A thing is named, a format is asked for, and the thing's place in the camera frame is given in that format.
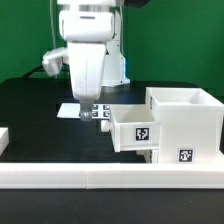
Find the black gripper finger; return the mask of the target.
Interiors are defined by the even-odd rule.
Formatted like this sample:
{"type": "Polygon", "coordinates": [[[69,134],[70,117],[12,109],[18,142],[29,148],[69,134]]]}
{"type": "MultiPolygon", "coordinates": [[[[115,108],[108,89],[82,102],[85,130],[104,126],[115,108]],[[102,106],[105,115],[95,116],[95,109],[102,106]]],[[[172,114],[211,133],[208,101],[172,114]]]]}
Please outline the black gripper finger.
{"type": "Polygon", "coordinates": [[[91,101],[81,101],[80,102],[80,119],[84,122],[92,120],[92,108],[93,103],[91,101]]]}

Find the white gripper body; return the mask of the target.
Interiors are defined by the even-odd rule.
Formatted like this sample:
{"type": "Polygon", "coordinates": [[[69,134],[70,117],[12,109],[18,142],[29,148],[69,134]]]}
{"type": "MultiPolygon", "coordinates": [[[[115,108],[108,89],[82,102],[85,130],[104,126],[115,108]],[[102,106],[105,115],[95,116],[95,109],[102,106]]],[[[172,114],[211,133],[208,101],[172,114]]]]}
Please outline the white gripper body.
{"type": "Polygon", "coordinates": [[[104,72],[104,43],[69,43],[68,56],[73,96],[79,101],[99,98],[104,72]]]}

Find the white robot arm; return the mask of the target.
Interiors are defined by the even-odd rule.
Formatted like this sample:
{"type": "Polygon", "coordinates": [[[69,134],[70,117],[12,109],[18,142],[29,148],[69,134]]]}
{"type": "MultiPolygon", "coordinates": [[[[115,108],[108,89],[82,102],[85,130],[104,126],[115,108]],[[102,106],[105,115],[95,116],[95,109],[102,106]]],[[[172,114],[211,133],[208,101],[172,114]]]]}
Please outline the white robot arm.
{"type": "Polygon", "coordinates": [[[72,93],[80,117],[92,119],[103,87],[126,84],[122,53],[123,7],[141,8],[150,0],[58,0],[59,30],[67,42],[72,93]]]}

